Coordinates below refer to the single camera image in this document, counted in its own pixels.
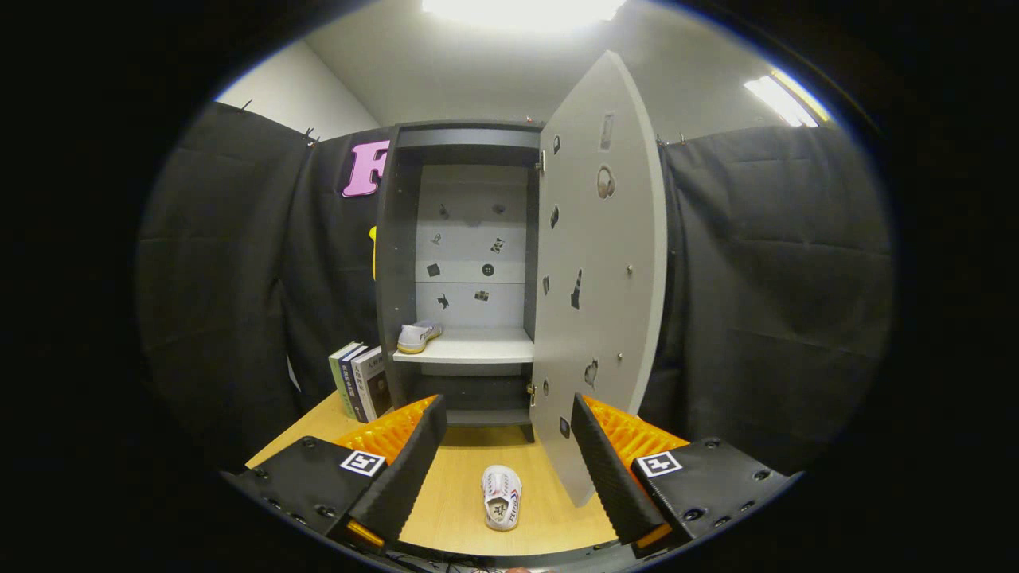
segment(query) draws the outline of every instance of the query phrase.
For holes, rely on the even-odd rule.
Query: open cabinet door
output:
[[[534,430],[574,504],[594,485],[569,421],[575,393],[636,414],[665,290],[666,213],[654,132],[605,52],[541,132]]]

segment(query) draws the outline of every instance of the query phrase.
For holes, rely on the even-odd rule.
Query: pink letter f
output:
[[[389,149],[388,141],[354,147],[354,168],[351,169],[351,184],[343,189],[343,197],[358,197],[375,193],[379,186],[372,181],[372,171],[378,173],[380,179],[382,178],[387,149]]]

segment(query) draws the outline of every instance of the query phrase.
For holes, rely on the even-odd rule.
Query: white wall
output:
[[[304,40],[263,61],[237,80],[216,101],[268,117],[322,141],[379,127]]]

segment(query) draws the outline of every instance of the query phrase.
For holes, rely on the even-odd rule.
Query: ceiling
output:
[[[558,33],[479,29],[424,12],[421,0],[378,0],[307,41],[383,125],[547,120],[604,50],[623,58],[662,140],[782,122],[743,87],[770,71],[765,61],[711,24],[642,0]]]

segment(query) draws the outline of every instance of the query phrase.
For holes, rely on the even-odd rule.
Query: book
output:
[[[384,416],[392,409],[392,398],[386,384],[382,347],[375,347],[358,356],[351,361],[351,366],[368,420]]]
[[[347,417],[351,418],[357,418],[357,416],[354,414],[354,406],[351,404],[351,398],[346,394],[346,385],[343,382],[343,373],[339,368],[339,361],[351,351],[360,346],[361,343],[351,343],[329,355],[329,369],[332,370],[332,379],[336,382],[336,393],[339,395],[339,399],[343,402],[343,411],[346,412]]]
[[[339,360],[339,371],[343,374],[343,384],[346,386],[346,395],[350,397],[351,406],[354,408],[354,417],[359,422],[367,422],[368,417],[365,416],[365,407],[361,403],[361,395],[358,394],[358,386],[354,380],[354,369],[351,368],[351,360],[366,350],[368,350],[368,347],[361,345]]]

